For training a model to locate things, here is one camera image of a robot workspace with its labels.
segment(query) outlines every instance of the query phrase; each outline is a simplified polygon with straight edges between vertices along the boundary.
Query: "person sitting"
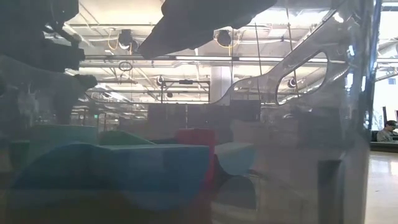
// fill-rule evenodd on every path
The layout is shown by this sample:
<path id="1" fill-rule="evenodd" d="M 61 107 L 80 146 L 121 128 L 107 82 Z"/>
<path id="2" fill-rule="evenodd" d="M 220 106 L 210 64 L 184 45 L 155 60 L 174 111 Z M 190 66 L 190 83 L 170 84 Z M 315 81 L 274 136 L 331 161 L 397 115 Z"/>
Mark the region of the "person sitting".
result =
<path id="1" fill-rule="evenodd" d="M 394 139 L 392 136 L 397 135 L 394 130 L 397 128 L 397 121 L 387 121 L 384 125 L 383 130 L 377 133 L 378 142 L 392 142 Z"/>

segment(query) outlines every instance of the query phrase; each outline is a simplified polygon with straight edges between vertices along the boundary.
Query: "ceiling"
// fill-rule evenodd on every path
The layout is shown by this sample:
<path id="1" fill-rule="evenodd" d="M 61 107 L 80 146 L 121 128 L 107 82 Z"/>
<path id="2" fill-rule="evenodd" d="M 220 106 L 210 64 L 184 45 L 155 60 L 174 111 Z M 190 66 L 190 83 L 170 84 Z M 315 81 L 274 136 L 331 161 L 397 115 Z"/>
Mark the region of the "ceiling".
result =
<path id="1" fill-rule="evenodd" d="M 134 40 L 141 43 L 162 18 L 160 7 L 163 1 L 80 0 L 80 13 L 67 22 L 65 30 L 81 37 L 80 47 L 85 50 L 87 60 L 81 63 L 79 71 L 69 70 L 67 73 L 94 75 L 99 85 L 88 94 L 96 100 L 127 104 L 132 102 L 160 103 L 160 86 L 157 85 L 160 76 L 168 81 L 184 79 L 210 81 L 212 76 L 219 75 L 211 73 L 211 68 L 214 66 L 233 67 L 231 71 L 234 81 L 258 76 L 261 72 L 266 73 L 289 54 L 292 48 L 311 34 L 311 31 L 321 23 L 322 18 L 332 8 L 331 2 L 335 2 L 332 0 L 279 1 L 274 7 L 257 15 L 248 26 L 234 31 L 226 28 L 230 35 L 233 35 L 234 47 L 230 48 L 222 47 L 214 40 L 196 50 L 183 50 L 163 60 L 144 60 L 139 55 L 130 55 L 130 52 L 117 47 L 116 39 L 121 29 L 131 29 Z M 286 6 L 289 7 L 289 20 Z M 381 49 L 395 45 L 395 38 L 398 37 L 398 29 L 393 29 L 389 23 L 398 20 L 398 12 L 390 10 L 382 13 Z M 291 24 L 290 33 L 287 28 L 288 21 Z M 65 43 L 65 40 L 60 37 L 48 36 L 48 38 Z M 239 57 L 242 60 L 231 63 L 229 60 L 211 58 L 230 56 Z M 258 59 L 254 59 L 258 56 L 267 57 L 261 69 Z M 128 62 L 125 66 L 132 65 L 132 70 L 123 72 L 119 69 L 121 62 Z M 324 69 L 319 64 L 308 63 L 296 72 L 298 77 L 311 74 L 307 80 L 313 82 L 322 78 L 325 74 L 323 71 Z M 107 93 L 98 93 L 99 91 L 107 91 Z M 196 83 L 193 85 L 173 84 L 167 91 L 176 93 L 171 103 L 176 103 L 176 101 L 208 103 L 208 86 L 200 86 Z"/>

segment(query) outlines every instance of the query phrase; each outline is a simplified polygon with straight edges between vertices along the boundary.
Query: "shiny floor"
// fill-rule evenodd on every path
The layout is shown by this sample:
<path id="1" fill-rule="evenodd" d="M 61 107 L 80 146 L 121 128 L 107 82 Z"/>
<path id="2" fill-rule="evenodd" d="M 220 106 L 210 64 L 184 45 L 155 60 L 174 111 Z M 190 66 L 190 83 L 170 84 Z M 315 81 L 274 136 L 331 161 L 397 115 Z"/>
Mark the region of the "shiny floor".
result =
<path id="1" fill-rule="evenodd" d="M 365 224 L 398 223 L 398 153 L 372 152 Z"/>

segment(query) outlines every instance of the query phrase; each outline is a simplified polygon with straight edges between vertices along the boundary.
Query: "white column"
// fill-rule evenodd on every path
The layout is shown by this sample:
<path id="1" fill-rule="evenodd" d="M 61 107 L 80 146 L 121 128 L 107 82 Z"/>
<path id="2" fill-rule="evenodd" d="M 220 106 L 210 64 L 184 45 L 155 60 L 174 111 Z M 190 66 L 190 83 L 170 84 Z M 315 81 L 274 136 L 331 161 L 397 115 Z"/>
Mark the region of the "white column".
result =
<path id="1" fill-rule="evenodd" d="M 210 75 L 210 103 L 221 99 L 231 86 L 230 67 L 212 67 Z"/>

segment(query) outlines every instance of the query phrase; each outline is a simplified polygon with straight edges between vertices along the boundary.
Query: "desk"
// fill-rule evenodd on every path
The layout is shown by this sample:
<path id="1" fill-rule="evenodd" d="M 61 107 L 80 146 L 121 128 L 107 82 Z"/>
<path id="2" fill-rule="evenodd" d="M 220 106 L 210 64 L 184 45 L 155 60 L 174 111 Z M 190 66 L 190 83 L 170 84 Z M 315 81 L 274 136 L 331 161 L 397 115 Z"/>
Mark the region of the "desk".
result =
<path id="1" fill-rule="evenodd" d="M 398 142 L 371 142 L 371 150 L 398 153 Z"/>

